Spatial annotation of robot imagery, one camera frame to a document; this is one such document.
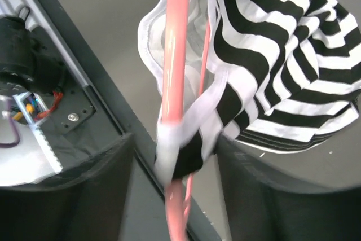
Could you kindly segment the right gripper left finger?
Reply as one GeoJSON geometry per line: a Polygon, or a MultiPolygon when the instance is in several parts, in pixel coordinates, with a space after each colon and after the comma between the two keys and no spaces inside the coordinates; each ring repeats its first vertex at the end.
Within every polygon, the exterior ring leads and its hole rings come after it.
{"type": "Polygon", "coordinates": [[[127,133],[38,184],[1,188],[1,240],[118,240],[133,157],[127,133]]]}

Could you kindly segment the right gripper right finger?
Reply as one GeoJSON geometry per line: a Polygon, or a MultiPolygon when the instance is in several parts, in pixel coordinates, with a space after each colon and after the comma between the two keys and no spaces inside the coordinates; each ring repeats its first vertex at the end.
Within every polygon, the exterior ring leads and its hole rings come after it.
{"type": "Polygon", "coordinates": [[[221,136],[218,165],[232,240],[360,240],[360,187],[292,177],[221,136]]]}

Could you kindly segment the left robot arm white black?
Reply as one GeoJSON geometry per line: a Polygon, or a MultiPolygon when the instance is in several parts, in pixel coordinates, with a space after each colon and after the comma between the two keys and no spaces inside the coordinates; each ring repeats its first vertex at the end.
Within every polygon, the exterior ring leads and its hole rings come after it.
{"type": "Polygon", "coordinates": [[[43,27],[18,17],[1,18],[1,95],[51,94],[66,80],[62,55],[43,27]]]}

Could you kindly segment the pink hanger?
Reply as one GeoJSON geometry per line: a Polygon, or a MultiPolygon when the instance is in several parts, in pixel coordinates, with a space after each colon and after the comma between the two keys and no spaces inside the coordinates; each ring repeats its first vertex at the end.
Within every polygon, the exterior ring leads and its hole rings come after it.
{"type": "Polygon", "coordinates": [[[184,109],[187,31],[191,0],[166,0],[164,66],[160,128],[157,131],[155,172],[165,185],[165,213],[171,240],[187,240],[186,226],[191,207],[193,177],[187,185],[171,176],[181,142],[184,109]]]}

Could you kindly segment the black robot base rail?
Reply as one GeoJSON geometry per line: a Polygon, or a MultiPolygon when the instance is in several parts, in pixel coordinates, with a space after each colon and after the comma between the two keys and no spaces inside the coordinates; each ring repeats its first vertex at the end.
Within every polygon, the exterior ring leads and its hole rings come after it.
{"type": "Polygon", "coordinates": [[[135,138],[121,240],[168,240],[163,189],[154,178],[155,79],[141,61],[137,30],[159,0],[39,0],[117,126],[135,138]]]}

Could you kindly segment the black white striped tank top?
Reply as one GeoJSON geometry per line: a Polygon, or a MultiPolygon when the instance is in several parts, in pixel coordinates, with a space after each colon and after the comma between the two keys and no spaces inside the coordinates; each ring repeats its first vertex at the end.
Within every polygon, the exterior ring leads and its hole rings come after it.
{"type": "Polygon", "coordinates": [[[190,0],[184,117],[157,124],[164,185],[201,169],[220,134],[308,151],[358,119],[360,31],[336,0],[190,0]]]}

